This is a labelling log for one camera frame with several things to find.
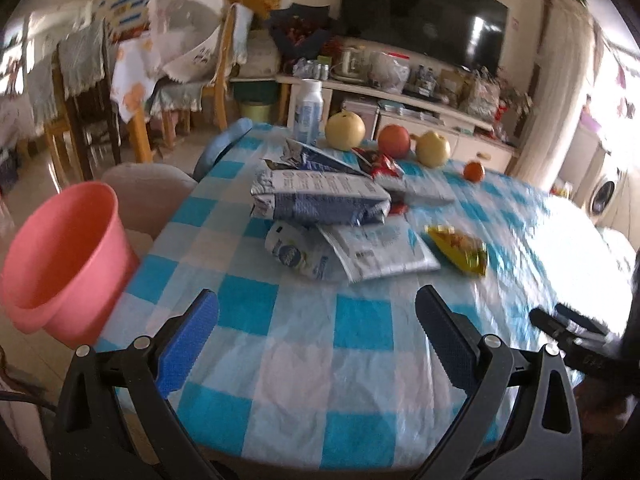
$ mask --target television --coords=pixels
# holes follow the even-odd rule
[[[507,13],[496,0],[342,0],[337,30],[495,75]]]

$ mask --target bucket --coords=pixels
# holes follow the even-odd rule
[[[70,348],[93,344],[138,264],[113,189],[76,184],[15,236],[0,276],[2,304],[21,332],[43,328]]]
[[[240,103],[240,116],[251,119],[255,124],[271,123],[271,107],[263,103]]]

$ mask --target red apple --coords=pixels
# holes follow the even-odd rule
[[[411,137],[406,128],[390,124],[378,135],[378,150],[391,158],[405,158],[411,149]]]

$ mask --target blue and white checkered tablecloth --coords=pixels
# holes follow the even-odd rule
[[[407,219],[419,232],[447,224],[485,240],[485,278],[462,275],[433,245],[437,272],[356,285],[302,278],[264,249],[270,223],[250,218],[254,174],[263,158],[279,158],[286,133],[258,125],[215,166],[142,261],[98,343],[124,348],[203,288],[215,291],[220,323],[170,397],[198,444],[293,467],[419,466],[464,401],[415,317],[415,294],[428,283],[481,333],[518,348],[540,347],[527,314],[556,301],[623,329],[628,284],[583,212],[500,174],[470,184],[454,162],[401,163],[408,178],[457,199]]]

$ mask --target orange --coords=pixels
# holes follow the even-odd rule
[[[472,160],[466,164],[462,176],[469,182],[480,182],[484,179],[484,166],[477,160]]]

